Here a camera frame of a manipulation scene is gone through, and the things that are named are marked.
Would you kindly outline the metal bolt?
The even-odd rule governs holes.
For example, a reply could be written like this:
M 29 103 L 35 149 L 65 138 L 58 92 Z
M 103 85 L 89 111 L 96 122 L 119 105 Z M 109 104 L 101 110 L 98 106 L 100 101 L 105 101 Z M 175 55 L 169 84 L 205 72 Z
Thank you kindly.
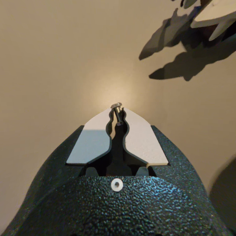
M 123 122 L 123 113 L 122 113 L 122 110 L 120 109 L 120 107 L 116 107 L 114 108 L 114 113 L 116 115 L 116 118 L 117 118 L 117 126 L 121 126 L 124 124 Z

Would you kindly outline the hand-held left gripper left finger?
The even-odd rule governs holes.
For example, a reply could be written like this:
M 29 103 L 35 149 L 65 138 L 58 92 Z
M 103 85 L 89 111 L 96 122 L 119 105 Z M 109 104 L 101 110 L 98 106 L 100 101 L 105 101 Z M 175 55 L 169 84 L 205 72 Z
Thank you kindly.
M 83 127 L 66 163 L 69 165 L 91 164 L 108 154 L 112 145 L 111 108 L 91 118 Z

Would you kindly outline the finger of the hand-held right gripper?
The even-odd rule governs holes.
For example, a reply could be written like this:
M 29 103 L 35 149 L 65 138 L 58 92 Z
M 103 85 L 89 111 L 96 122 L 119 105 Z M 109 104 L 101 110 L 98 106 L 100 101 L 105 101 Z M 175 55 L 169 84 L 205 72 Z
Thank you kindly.
M 211 36 L 209 37 L 209 41 L 215 40 L 218 36 L 220 36 L 224 31 L 226 31 L 234 22 L 236 19 L 227 19 L 227 20 L 221 20 Z
M 236 19 L 235 0 L 212 0 L 196 15 L 191 23 L 191 28 L 217 25 L 221 22 Z

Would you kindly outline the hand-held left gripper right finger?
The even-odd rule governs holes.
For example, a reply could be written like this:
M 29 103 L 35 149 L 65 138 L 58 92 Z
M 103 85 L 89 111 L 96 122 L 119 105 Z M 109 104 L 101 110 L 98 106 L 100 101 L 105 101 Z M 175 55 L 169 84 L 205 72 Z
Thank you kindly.
M 168 165 L 167 157 L 154 131 L 144 118 L 123 108 L 127 132 L 123 138 L 124 150 L 146 166 Z

